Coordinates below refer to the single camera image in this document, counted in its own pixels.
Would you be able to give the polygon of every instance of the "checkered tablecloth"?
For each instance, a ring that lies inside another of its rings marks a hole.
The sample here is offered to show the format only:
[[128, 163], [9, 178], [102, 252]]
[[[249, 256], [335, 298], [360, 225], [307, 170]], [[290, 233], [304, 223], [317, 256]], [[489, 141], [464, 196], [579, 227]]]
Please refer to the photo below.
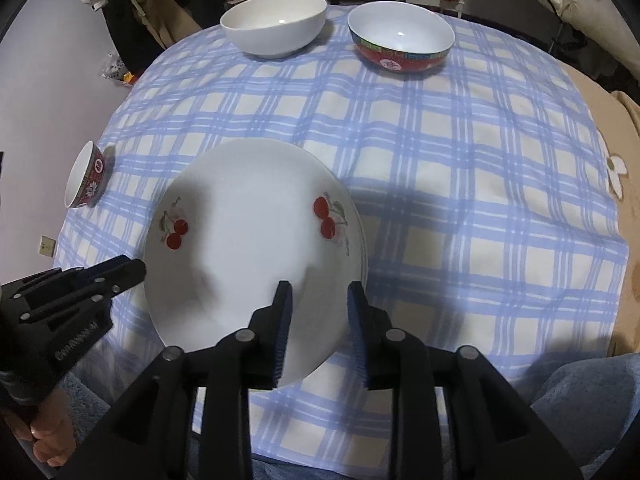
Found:
[[[270, 137], [322, 160], [358, 207], [370, 302], [447, 349], [474, 344], [525, 394], [563, 362], [606, 351], [627, 247], [586, 104], [547, 54], [446, 18], [443, 67], [399, 75], [355, 53], [345, 7], [305, 50], [247, 57], [219, 27], [167, 50], [99, 142], [113, 174], [71, 210], [62, 267], [142, 256], [168, 184], [225, 137]], [[161, 348], [141, 287], [78, 367], [113, 399]], [[368, 393], [345, 341], [306, 380], [252, 394], [254, 451], [345, 474], [384, 474], [390, 397]]]

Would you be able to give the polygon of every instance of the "small red bowl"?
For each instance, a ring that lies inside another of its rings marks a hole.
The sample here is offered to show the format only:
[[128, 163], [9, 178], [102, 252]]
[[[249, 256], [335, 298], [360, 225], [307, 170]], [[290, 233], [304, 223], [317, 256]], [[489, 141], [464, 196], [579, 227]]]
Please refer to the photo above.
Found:
[[104, 176], [104, 156], [89, 141], [76, 158], [66, 181], [65, 206], [82, 207], [95, 198]]
[[419, 72], [444, 62], [456, 41], [440, 16], [404, 2], [360, 5], [347, 19], [360, 53], [393, 72]]

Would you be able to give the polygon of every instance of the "electrical outlet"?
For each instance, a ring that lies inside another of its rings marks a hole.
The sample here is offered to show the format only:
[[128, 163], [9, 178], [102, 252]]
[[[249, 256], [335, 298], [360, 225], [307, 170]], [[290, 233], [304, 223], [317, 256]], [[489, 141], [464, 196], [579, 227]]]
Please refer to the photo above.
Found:
[[40, 237], [40, 249], [38, 252], [43, 256], [49, 256], [53, 258], [53, 251], [56, 250], [56, 241], [53, 238], [46, 236]]

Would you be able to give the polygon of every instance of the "plate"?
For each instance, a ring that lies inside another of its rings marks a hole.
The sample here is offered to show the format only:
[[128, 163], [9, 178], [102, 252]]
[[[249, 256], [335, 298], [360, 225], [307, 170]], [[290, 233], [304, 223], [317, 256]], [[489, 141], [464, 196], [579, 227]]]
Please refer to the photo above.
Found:
[[280, 280], [293, 314], [278, 386], [301, 380], [347, 331], [347, 287], [366, 281], [356, 208], [322, 162], [271, 139], [232, 139], [167, 188], [146, 236], [145, 295], [162, 342], [194, 351], [246, 327]]

